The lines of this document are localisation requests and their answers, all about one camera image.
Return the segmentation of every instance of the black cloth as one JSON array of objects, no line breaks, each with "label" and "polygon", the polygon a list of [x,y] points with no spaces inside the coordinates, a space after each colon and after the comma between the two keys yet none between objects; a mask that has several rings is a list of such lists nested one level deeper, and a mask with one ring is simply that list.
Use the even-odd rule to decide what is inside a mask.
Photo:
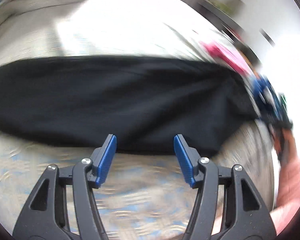
[{"label": "black cloth", "polygon": [[244,82],[217,64],[154,57],[54,57],[0,67],[0,130],[54,146],[173,154],[183,134],[211,157],[257,117]]}]

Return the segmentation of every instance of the bed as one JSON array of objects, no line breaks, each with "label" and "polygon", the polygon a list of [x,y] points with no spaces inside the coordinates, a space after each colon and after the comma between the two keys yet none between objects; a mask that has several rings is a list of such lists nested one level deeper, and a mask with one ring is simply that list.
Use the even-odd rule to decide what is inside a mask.
[{"label": "bed", "polygon": [[[218,41],[232,47],[213,25],[180,0],[0,3],[0,66],[24,58],[84,55],[213,62],[200,41]],[[275,188],[272,148],[267,127],[261,121],[253,121],[232,135],[213,159],[227,167],[240,163],[269,210],[274,205]],[[51,147],[0,132],[0,223],[12,233],[24,202],[47,165],[73,165],[92,151]],[[114,157],[106,183],[94,193],[110,239],[180,237],[196,195],[184,182],[175,156],[120,153]],[[221,214],[221,193],[220,188],[217,216]],[[69,187],[70,226],[72,232],[78,233],[72,198]]]}]

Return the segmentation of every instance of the bedsheet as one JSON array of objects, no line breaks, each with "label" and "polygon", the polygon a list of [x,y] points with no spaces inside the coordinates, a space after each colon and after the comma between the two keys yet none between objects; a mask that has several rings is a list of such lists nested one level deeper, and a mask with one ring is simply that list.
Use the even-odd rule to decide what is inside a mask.
[{"label": "bedsheet", "polygon": [[[107,54],[213,62],[199,44],[211,40],[232,46],[180,0],[0,3],[0,65],[31,57]],[[244,124],[213,160],[227,167],[242,164],[269,209],[274,187],[271,149],[267,128],[256,121]],[[73,165],[92,151],[49,147],[0,132],[0,223],[12,233],[28,194],[47,165]],[[185,231],[195,195],[184,182],[174,156],[125,154],[115,155],[106,183],[95,191],[110,239],[179,237]],[[71,230],[77,232],[71,188],[67,198]],[[219,197],[217,215],[221,206]]]}]

